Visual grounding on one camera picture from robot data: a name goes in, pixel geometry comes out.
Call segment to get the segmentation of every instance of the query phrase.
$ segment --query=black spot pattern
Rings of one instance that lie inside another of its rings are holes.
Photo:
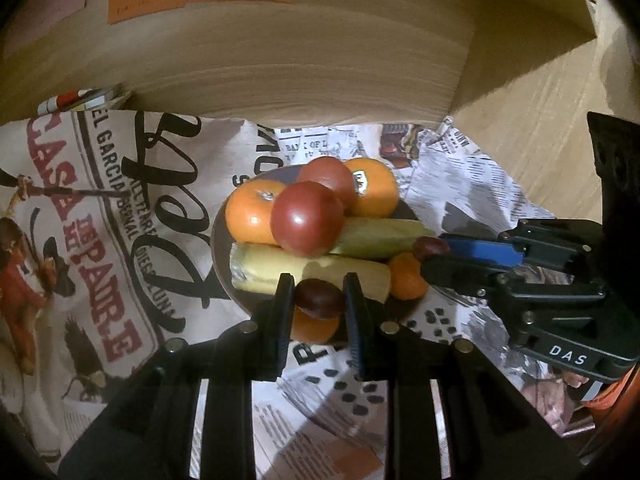
[[[369,409],[366,406],[363,406],[362,404],[356,404],[351,410],[351,413],[353,413],[353,415],[364,416],[364,415],[367,415],[367,413],[369,413]]]

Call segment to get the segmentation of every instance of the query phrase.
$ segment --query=pink sticky note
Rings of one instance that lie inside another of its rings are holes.
[[[83,9],[86,0],[23,0],[4,37],[3,57],[44,36],[63,18]]]

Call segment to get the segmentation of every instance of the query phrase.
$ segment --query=bolt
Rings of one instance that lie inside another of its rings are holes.
[[[522,313],[522,321],[524,322],[524,324],[527,324],[527,325],[533,324],[535,320],[536,320],[536,315],[532,311],[527,310],[526,312]]]
[[[238,323],[238,328],[243,334],[251,334],[258,330],[258,325],[255,321],[247,319],[246,321],[241,321],[240,323]]]
[[[172,337],[169,341],[164,343],[164,347],[172,354],[182,350],[185,346],[187,346],[187,342],[181,337]]]
[[[469,339],[456,339],[453,343],[456,350],[463,354],[469,354],[474,349],[474,344]]]
[[[383,321],[380,323],[380,330],[387,335],[397,334],[400,326],[395,321]]]

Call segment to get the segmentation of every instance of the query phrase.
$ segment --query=newspaper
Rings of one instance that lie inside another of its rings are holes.
[[[201,342],[247,319],[216,286],[209,234],[226,197],[253,176],[321,155],[369,156],[391,168],[404,200],[436,232],[497,233],[520,217],[550,216],[450,118],[437,131],[416,124],[272,129],[92,110],[0,130],[0,200],[13,222],[2,225],[24,235],[17,251],[12,231],[0,229],[11,256],[0,278],[11,268],[31,298],[0,298],[0,398],[54,470],[166,339]],[[34,189],[127,189],[130,196],[25,196],[21,175]],[[43,279],[47,263],[52,282]],[[433,287],[404,323],[443,343],[472,339],[525,394],[549,372],[507,348],[492,314],[482,301]],[[528,398],[538,402],[535,392]],[[386,387],[358,382],[348,352],[293,342],[283,377],[254,384],[253,409],[259,478],[382,474]]]

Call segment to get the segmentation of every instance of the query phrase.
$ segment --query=orange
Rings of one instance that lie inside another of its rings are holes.
[[[316,319],[305,314],[298,307],[293,311],[291,338],[294,341],[308,344],[324,344],[335,334],[340,325],[340,318]]]
[[[236,242],[277,245],[271,234],[271,210],[287,186],[276,180],[249,180],[226,202],[226,228]]]
[[[400,253],[389,261],[391,295],[398,300],[416,300],[429,290],[420,275],[420,262],[411,253]]]
[[[347,213],[352,216],[388,218],[400,200],[391,170],[374,158],[352,158],[345,162],[358,184],[358,197]]]

